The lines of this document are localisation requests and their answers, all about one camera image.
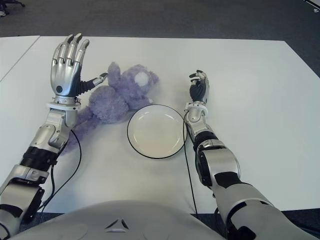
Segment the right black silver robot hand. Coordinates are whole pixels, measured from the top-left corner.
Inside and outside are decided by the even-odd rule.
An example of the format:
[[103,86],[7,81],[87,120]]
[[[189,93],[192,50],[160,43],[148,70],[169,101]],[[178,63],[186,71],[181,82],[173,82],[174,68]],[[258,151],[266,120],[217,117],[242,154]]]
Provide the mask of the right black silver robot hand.
[[207,74],[197,69],[195,73],[192,73],[190,76],[190,88],[189,94],[193,102],[202,102],[207,104],[209,96],[209,79]]

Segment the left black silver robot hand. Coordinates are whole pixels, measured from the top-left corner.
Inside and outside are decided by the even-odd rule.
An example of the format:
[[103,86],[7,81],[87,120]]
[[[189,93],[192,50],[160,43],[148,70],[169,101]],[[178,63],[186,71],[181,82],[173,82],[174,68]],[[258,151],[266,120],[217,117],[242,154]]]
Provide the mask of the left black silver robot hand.
[[82,33],[70,34],[55,49],[51,60],[50,84],[57,96],[75,98],[84,94],[108,77],[103,72],[89,80],[81,80],[83,60],[90,44],[88,39],[81,41]]

